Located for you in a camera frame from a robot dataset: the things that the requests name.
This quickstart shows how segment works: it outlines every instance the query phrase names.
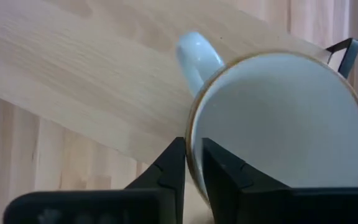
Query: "black plastic piece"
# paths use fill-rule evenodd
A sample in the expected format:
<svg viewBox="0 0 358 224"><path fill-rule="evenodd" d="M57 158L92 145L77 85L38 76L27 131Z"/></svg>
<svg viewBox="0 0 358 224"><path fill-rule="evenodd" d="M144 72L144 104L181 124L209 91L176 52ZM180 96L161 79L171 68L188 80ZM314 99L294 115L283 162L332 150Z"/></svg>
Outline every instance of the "black plastic piece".
<svg viewBox="0 0 358 224"><path fill-rule="evenodd" d="M177 137L154 163L126 189L161 187L175 194L177 222L182 223L185 192L185 139Z"/></svg>
<svg viewBox="0 0 358 224"><path fill-rule="evenodd" d="M358 188L293 189L210 139L203 172L216 224L358 223Z"/></svg>
<svg viewBox="0 0 358 224"><path fill-rule="evenodd" d="M4 223L181 224L185 140L176 138L124 190L36 192L12 201Z"/></svg>
<svg viewBox="0 0 358 224"><path fill-rule="evenodd" d="M358 40L353 38L348 38L343 40L337 44L334 44L328 47L326 50L331 52L329 56L328 62L331 60L331 57L335 52L346 49L345 54L342 58L341 64L338 68L338 72L344 77L348 78L349 73L352 70L353 64L356 61L356 57L358 54Z"/></svg>

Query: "light wood panel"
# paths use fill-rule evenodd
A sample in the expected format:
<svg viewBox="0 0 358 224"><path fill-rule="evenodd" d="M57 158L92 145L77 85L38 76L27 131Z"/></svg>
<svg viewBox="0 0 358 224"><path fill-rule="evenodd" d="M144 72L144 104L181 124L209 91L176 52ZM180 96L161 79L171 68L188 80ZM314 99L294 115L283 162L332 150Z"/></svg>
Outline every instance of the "light wood panel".
<svg viewBox="0 0 358 224"><path fill-rule="evenodd" d="M185 131L192 99L173 53L185 32L225 60L328 56L216 0L63 2L0 0L0 98L146 163Z"/></svg>

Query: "wood grain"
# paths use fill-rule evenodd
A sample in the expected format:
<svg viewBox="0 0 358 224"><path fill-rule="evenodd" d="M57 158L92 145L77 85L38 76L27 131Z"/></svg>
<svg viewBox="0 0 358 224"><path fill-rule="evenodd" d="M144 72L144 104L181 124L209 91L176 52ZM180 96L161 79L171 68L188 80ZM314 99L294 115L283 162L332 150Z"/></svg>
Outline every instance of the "wood grain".
<svg viewBox="0 0 358 224"><path fill-rule="evenodd" d="M185 32L225 60L272 48L327 56L216 0L66 4L0 0L0 98L146 163L185 130L192 98L173 53Z"/></svg>
<svg viewBox="0 0 358 224"><path fill-rule="evenodd" d="M112 134L120 131L121 134L129 136L119 141L125 141L128 144L125 149L142 149L145 153L150 150L151 154L157 156L158 151L167 146L167 144L163 145L165 141L157 143L163 145L162 147L154 147L156 143L149 142L153 138L143 135L143 131L140 134L134 133L132 128L136 127L138 125L136 122L139 121L141 121L139 126L147 127L145 124L152 124L151 127L154 129L159 128L158 123L150 122L150 120L154 121L154 117L158 116L161 116L161 119L166 119L167 116L168 118L172 117L172 115L169 117L169 114L165 116L165 114L159 113L158 110L161 108L167 113L180 108L181 112L176 112L173 115L179 116L179 118L173 119L177 124L179 120L186 118L187 110L185 108L189 106L187 104L191 102L191 97L187 93L185 82L173 60L173 50L178 36L185 33L187 29L199 30L203 34L206 31L208 38L212 39L213 44L217 46L218 51L224 55L226 60L261 47L271 47L271 45L264 45L264 40L269 42L277 38L278 40L274 41L286 48L287 45L291 45L284 41L287 40L286 32L306 38L314 44L322 44L321 47L327 47L350 36L358 36L358 0L334 0L333 3L315 0L300 2L294 0L223 1L223 4L226 4L223 6L223 15L214 18L213 13L220 12L221 8L221 3L215 1L211 3L211 12L206 12L208 8L205 7L201 11L202 14L195 16L194 13L201 4L201 2L196 2L196 8L182 16L184 8L190 7L190 4L184 1L185 6L174 9L175 13L171 16L164 11L176 7L176 4L168 6L167 4L170 2L155 6L158 1L147 3L114 1L111 3L84 0L20 0L7 3L0 0L0 94L7 100L10 98L20 100L13 101L17 105L28 105L35 102L35 106L33 106L36 108L32 112L36 114L41 114L39 112L43 113L45 110L48 114L73 122L79 118L85 119L87 122L74 125L74 128L86 130L82 131L82 134L94 133L95 130L91 130L91 128L99 126L101 123L101 131L117 130L106 133L108 137L113 138ZM305 10L306 6L310 4L314 4L313 13L315 14L308 13L306 16L302 16L297 13L297 10ZM114 9L114 6L119 6L124 10ZM236 14L223 18L224 13L229 11L228 7L233 6L274 26L275 35L269 36L271 30L263 23L259 28L260 21L241 22L240 25L238 22L236 25L226 27L226 21L238 16ZM332 20L331 25L330 22L321 21L319 16L333 17L330 19ZM246 18L255 21L254 18L244 14L238 17L240 17L239 20ZM210 28L214 23L218 23L218 28ZM238 38L230 37L231 39L220 40L218 38L220 30L224 31L223 38L233 34L239 36ZM114 54L120 52L119 50L126 55L123 56L123 59L116 60ZM123 60L130 61L119 65L118 62ZM135 68L131 68L136 60L140 63L134 65ZM150 66L155 67L152 71L153 74L150 72ZM143 67L145 67L145 75L140 73ZM104 77L109 77L106 85L101 84L104 80L98 79L99 75L103 73L106 74ZM136 78L126 77L129 74L135 74ZM139 79L142 77L152 78L147 82ZM357 74L353 73L349 79L354 86L357 86L357 77ZM30 88L30 86L26 84L40 82L41 84L38 85L46 89L46 93L31 88L31 93L36 93L36 95L28 94L26 88ZM92 83L92 87L84 84L88 82ZM134 84L119 86L119 84L130 82L134 82ZM169 88L163 88L160 85L167 85ZM62 90L67 86L73 86L73 88L67 91ZM102 86L102 90L99 91L97 88L100 86ZM110 86L119 88L110 90ZM140 89L129 94L127 89L133 87ZM11 92L7 91L16 92L19 91L19 88L25 88L26 91L13 96L10 96ZM157 90L147 93L149 88L157 88ZM81 94L76 91L85 91L86 93ZM110 95L113 92L114 94L119 93L117 98L98 99L99 96ZM62 105L65 101L60 100L50 101L48 105L52 105L51 107L37 108L39 104L42 104L37 101L53 99L53 97L43 97L44 94L51 93L53 97L67 97L69 101L75 102L74 105L81 105L77 108L83 108L83 110L71 114L70 110L73 109L73 106ZM130 111L131 113L128 115L119 114L118 119L135 116L136 120L133 123L125 120L124 126L120 126L122 123L118 123L117 126L103 128L116 119L116 116L108 117L110 113L115 112L112 108L120 109L118 106L114 107L115 104L112 102L122 99L125 94L129 94L131 97L140 95L142 96L141 100L146 99L146 103L141 103L140 106L136 106L136 103L139 103L136 100L126 102L128 104L118 101L120 102L118 106L124 105L126 109L140 110ZM167 106L159 104L170 98L176 99L176 97L177 101L168 103ZM98 108L93 110L92 106L95 104ZM61 111L61 108L67 107L69 107L68 110ZM94 118L91 114L94 111L99 111L100 108L107 108L108 113L106 111L101 113L107 115L103 116L103 119L107 118L106 125L101 119ZM25 192L60 189L119 189L148 167L147 164L137 162L133 158L124 156L121 152L84 137L82 134L70 131L49 119L38 118L32 113L0 100L0 222L5 205L12 198ZM143 143L146 142L145 145L148 148L137 147L133 144L133 139L139 138ZM195 186L186 183L185 188L184 223L212 223L211 212L197 193Z"/></svg>

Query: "wooden surface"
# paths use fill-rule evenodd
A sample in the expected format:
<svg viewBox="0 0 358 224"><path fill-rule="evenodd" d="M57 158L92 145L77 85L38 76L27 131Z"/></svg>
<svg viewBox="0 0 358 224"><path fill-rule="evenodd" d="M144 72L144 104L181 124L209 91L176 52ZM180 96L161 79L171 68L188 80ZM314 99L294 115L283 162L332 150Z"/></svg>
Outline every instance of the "wooden surface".
<svg viewBox="0 0 358 224"><path fill-rule="evenodd" d="M152 77L152 82L142 83L139 79L135 78L131 80L131 82L134 82L131 86L140 88L140 90L132 89L133 94L135 96L142 95L146 105L140 105L140 108L138 108L135 104L138 102L131 102L129 105L135 106L135 110L138 111L125 110L125 112L129 113L128 116L135 116L137 120L133 121L133 123L126 121L126 123L136 126L135 122L140 122L140 126L147 127L155 120L161 119L161 122L164 123L174 117L175 125L177 124L178 126L166 127L167 129L159 129L158 126L153 127L154 129L152 128L151 133L154 131L154 134L174 130L171 133L163 133L162 136L167 138L170 137L170 134L176 133L175 131L178 131L178 133L183 131L183 126L180 126L180 120L186 118L187 108L190 107L191 103L191 97L173 61L173 42L181 32L184 33L187 29L190 29L189 27L194 25L195 27L193 28L199 29L203 33L206 32L208 38L215 37L211 41L217 47L218 52L223 54L225 59L230 59L230 56L235 57L237 54L246 53L249 50L255 50L260 47L271 47L268 44L264 46L252 41L250 43L244 41L243 43L241 38L245 35L251 35L253 38L263 37L265 40L272 40L278 37L277 41L282 41L280 40L282 36L263 36L263 32L268 32L263 24L261 25L262 31L260 31L259 26L249 26L246 22L238 22L233 24L233 26L222 22L218 24L218 28L211 27L212 23L224 17L219 15L219 13L217 18L211 16L216 14L215 11L218 10L218 3L214 1L212 9L215 11L201 10L204 14L196 16L194 13L200 5L195 5L195 9L190 11L193 14L183 16L184 20L173 27L169 27L168 25L173 23L173 17L169 17L167 12L162 9L173 6L169 7L166 3L156 6L153 5L153 2L156 3L157 1L141 3L149 4L146 7L150 10L149 13L141 10L145 7L144 5L134 6L135 3L129 1L126 3L128 5L125 6L125 9L130 13L119 13L119 11L115 10L112 11L113 14L108 14L109 10L113 10L113 5L104 5L106 8L103 10L106 11L103 11L99 8L99 2L97 1L48 0L30 2L20 0L16 1L15 5L12 5L13 2L6 3L0 0L0 82L2 83L0 83L0 97L7 100L14 98L19 101L12 101L13 103L25 107L29 105L38 106L38 103L33 105L33 102L37 101L39 97L42 100L51 100L48 96L42 95L55 93L59 96L67 95L71 100L76 99L80 101L79 103L88 103L89 107L99 103L101 110L111 111L114 106L111 103L112 99L102 98L105 95L98 95L100 92L96 90L96 87L101 86L101 80L94 80L93 75L103 75L103 72L106 72L106 76L115 74L115 77L111 77L114 80L110 81L123 83L124 81L120 81L120 79L126 78L123 74L129 74L125 72L131 72L131 74L135 72L137 78L143 76ZM274 29L281 30L281 35L285 37L285 32L290 32L321 47L327 47L346 37L357 37L358 35L357 0L227 0L227 3L227 6L222 6L223 12L225 10L228 11L229 7L236 6L253 16L267 21L271 26L274 26ZM175 15L180 15L181 10L190 7L187 5L174 6ZM241 17L242 19L249 19L247 15L242 14ZM127 21L120 26L118 21L122 18L126 18ZM101 30L100 34L88 34L87 30L81 30L84 26L88 27L98 24L102 19L106 20L106 23L100 23L99 27L92 28L93 30ZM232 33L234 33L233 30L236 30L235 33L238 36L230 37L233 39L229 40L226 40L226 36L223 36L222 43L220 43L220 40L217 39L219 35L216 35L219 33L217 32L219 29L225 31L231 29ZM157 31L161 32L161 30L164 30L166 35L158 39L153 33ZM110 40L111 36L117 37L116 40ZM122 58L115 58L115 52L117 50L121 52L119 51L120 47L122 47L119 46L120 44L127 46L128 49L122 50L121 54L124 54ZM134 65L133 62L136 60L140 60L141 64ZM146 65L157 62L162 64L158 64L155 68L144 68ZM39 72L40 76L34 77L32 72ZM54 79L56 74L53 74L53 72L57 72L57 75L62 76L62 79L58 80L60 82L53 82L57 81ZM65 76L66 72L72 73L67 77ZM26 82L12 82L12 79L6 78L8 75L12 75L15 79L20 77L19 80L25 80ZM76 79L70 79L73 77L80 79L80 81L76 82ZM84 82L88 81L94 82L95 86L92 88L84 86ZM357 74L352 73L349 81L357 86ZM38 95L25 95L28 90L25 89L26 91L23 92L23 95L19 95L21 97L17 98L17 95L11 96L12 92L10 91L16 93L18 88L26 88L28 87L26 84L34 82L41 82L40 85L47 90L50 90L52 87L54 89L46 93L40 93L38 90L31 89L31 93L38 93ZM71 86L70 82L74 82L77 85L70 90L80 89L89 95L81 95L81 93L76 95L77 92L75 91L59 92L62 91L61 88L63 86ZM115 94L116 92L114 91L118 90L110 90L108 88L110 84L108 83L106 86L102 85L100 89L109 95ZM157 90L149 89L156 84L158 84ZM158 95L162 93L164 96L157 98L158 102L152 101L154 100L151 97L153 94ZM121 96L115 96L113 99L120 100ZM158 109L161 109L163 106L160 104L161 101L165 102L164 100L173 96L175 98L178 97L177 100L168 102L166 107L163 108L165 111L171 112L180 108L180 112L176 111L173 114L158 113ZM135 152L131 150L143 150L144 154L140 154L139 158L144 157L146 160L157 157L159 152L168 145L168 143L165 144L164 140L158 140L157 142L147 141L148 144L146 146L149 146L149 148L131 145L134 144L130 141L131 139L146 141L149 136L146 135L145 138L142 138L144 135L133 133L131 127L128 128L128 125L122 126L122 123L110 126L112 125L111 120L107 120L106 123L98 120L101 123L97 123L94 120L96 118L90 117L91 114L89 113L90 111L93 113L94 108L78 110L74 114L71 114L67 111L75 109L78 105L68 105L72 108L64 110L66 106L59 105L59 103L62 102L53 101L52 105L50 103L47 104L51 107L26 108L37 114L51 113L50 115L57 116L57 118L72 120L73 123L78 121L77 119L79 118L85 119L84 123L70 123L70 128L77 128L77 131L83 129L80 132L88 136L91 136L89 132L92 133L94 131L99 134L101 131L109 130L110 132L103 134L107 136L106 138L110 137L114 140L106 142L114 143L116 136L114 135L115 132L111 131L111 129L115 129L126 136L126 138L119 139L120 142L125 141L124 146L127 147L125 149L129 149L129 151L124 152L131 155ZM159 107L152 110L151 105ZM146 109L150 109L148 111L150 114L145 113L144 110ZM127 116L120 113L118 115L119 118ZM96 125L100 125L102 128L92 130ZM33 190L119 189L135 179L147 167L146 164L124 156L114 149L84 137L82 134L77 134L60 124L45 118L39 118L26 110L0 100L0 221L6 204L20 194ZM154 144L163 145L163 147L153 148ZM210 219L208 207L203 203L194 186L186 183L185 195L185 223L208 222L207 220Z"/></svg>
<svg viewBox="0 0 358 224"><path fill-rule="evenodd" d="M191 30L226 61L328 56L217 0L0 0L0 98L150 163L185 131L192 97L174 49Z"/></svg>

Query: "mug handle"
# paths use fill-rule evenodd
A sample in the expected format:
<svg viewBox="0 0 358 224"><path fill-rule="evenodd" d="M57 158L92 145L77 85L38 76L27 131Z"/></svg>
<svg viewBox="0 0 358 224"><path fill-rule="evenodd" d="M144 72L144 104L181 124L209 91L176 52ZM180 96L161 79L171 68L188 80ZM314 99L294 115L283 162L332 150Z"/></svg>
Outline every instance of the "mug handle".
<svg viewBox="0 0 358 224"><path fill-rule="evenodd" d="M197 32L182 36L177 43L176 53L193 96L207 79L224 66L223 60L212 45Z"/></svg>

